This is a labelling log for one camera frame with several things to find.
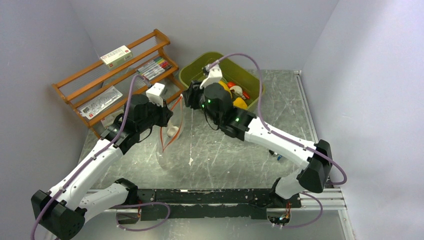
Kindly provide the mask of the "white toy mushroom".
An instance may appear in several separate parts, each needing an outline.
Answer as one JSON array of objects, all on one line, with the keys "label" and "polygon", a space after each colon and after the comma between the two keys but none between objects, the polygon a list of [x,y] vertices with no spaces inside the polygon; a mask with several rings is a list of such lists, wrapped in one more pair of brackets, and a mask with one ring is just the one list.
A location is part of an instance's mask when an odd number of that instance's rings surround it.
[{"label": "white toy mushroom", "polygon": [[167,134],[167,136],[168,136],[169,138],[173,138],[173,137],[175,137],[175,136],[177,135],[177,133],[178,133],[179,129],[180,129],[180,128],[179,128],[178,126],[174,125],[174,124],[172,123],[172,121],[170,120],[170,121],[168,122],[168,124],[167,124],[167,131],[166,131],[166,134]]}]

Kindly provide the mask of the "clear zip top bag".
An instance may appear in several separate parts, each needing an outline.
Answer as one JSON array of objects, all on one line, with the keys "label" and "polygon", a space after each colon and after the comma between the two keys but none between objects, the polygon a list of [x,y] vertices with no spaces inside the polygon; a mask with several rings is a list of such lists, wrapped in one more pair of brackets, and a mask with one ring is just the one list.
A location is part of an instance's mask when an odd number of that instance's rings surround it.
[{"label": "clear zip top bag", "polygon": [[181,164],[187,150],[185,137],[188,131],[185,130],[185,98],[180,95],[176,101],[169,105],[173,113],[167,126],[160,127],[157,133],[155,147],[155,158],[161,169],[168,171]]}]

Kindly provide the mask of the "white toy garlic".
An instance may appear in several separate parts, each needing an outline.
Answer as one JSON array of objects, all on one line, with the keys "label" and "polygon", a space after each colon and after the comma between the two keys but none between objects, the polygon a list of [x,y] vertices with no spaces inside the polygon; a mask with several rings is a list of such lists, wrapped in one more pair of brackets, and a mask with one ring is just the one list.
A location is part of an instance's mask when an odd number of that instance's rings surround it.
[{"label": "white toy garlic", "polygon": [[243,89],[240,86],[234,85],[234,86],[230,87],[229,89],[236,96],[238,96],[238,97],[242,97],[243,96]]}]

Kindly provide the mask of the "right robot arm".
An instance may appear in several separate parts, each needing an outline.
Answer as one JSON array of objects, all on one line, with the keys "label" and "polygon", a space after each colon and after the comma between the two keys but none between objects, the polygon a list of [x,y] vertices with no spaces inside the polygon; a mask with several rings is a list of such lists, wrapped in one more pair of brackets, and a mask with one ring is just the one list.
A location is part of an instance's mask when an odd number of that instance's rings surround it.
[{"label": "right robot arm", "polygon": [[275,207],[282,207],[304,190],[317,194],[324,191],[333,166],[327,141],[300,139],[261,122],[256,114],[234,106],[229,92],[219,83],[201,88],[200,82],[193,81],[182,96],[186,107],[202,110],[206,121],[213,122],[225,135],[263,146],[297,165],[297,170],[279,179],[273,187],[269,199]]}]

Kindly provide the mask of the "yellow toy mango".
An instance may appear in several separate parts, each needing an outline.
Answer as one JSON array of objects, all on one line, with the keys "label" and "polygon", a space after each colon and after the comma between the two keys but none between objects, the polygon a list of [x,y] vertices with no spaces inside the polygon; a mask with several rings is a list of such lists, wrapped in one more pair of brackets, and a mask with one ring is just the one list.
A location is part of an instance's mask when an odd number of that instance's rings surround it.
[{"label": "yellow toy mango", "polygon": [[231,97],[231,98],[233,98],[232,92],[231,92],[231,90],[229,89],[229,87],[227,86],[227,84],[226,84],[225,82],[223,82],[223,81],[219,81],[219,84],[220,84],[220,85],[224,88],[224,90],[225,90],[226,92],[228,92],[228,93],[229,93],[230,97]]}]

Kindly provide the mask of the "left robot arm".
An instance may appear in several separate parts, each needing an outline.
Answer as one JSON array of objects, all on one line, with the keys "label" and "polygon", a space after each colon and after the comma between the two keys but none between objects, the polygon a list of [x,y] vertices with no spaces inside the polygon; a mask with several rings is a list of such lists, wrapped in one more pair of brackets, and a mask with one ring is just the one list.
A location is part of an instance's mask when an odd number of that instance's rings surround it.
[{"label": "left robot arm", "polygon": [[86,196],[90,187],[129,149],[141,142],[140,135],[153,126],[165,127],[173,116],[162,97],[152,93],[128,98],[124,113],[101,134],[93,150],[62,181],[31,197],[35,224],[30,238],[35,238],[38,225],[61,240],[70,240],[84,223],[114,206],[132,208],[140,202],[138,187],[120,178],[105,190]]}]

